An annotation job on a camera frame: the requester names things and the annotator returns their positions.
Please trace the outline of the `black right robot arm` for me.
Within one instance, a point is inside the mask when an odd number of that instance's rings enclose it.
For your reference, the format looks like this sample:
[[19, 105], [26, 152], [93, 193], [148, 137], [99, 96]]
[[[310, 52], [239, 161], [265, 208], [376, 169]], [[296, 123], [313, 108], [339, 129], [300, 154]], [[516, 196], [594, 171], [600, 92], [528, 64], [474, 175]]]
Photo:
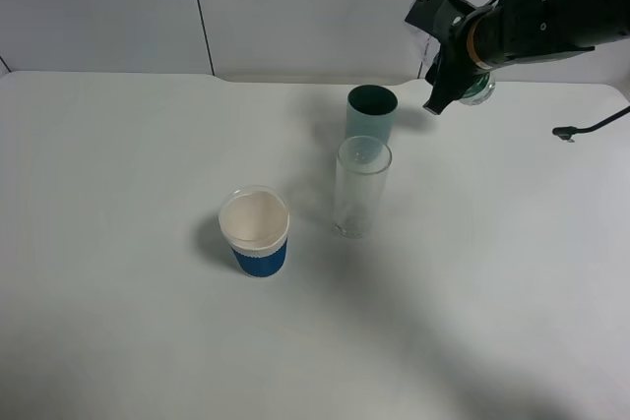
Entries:
[[429, 71], [434, 115], [478, 77], [513, 64], [566, 59], [629, 36], [629, 0], [417, 0], [409, 12], [440, 44]]

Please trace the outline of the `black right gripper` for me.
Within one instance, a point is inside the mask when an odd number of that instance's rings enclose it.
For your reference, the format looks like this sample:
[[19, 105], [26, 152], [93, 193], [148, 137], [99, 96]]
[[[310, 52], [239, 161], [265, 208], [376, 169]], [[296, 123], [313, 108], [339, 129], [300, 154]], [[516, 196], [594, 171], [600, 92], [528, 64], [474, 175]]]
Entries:
[[468, 2], [428, 2], [425, 6], [426, 31], [439, 43], [425, 76], [432, 89], [423, 108], [431, 114], [441, 114], [479, 77], [494, 69], [481, 57], [476, 40], [484, 18], [493, 9], [492, 4], [475, 8]]

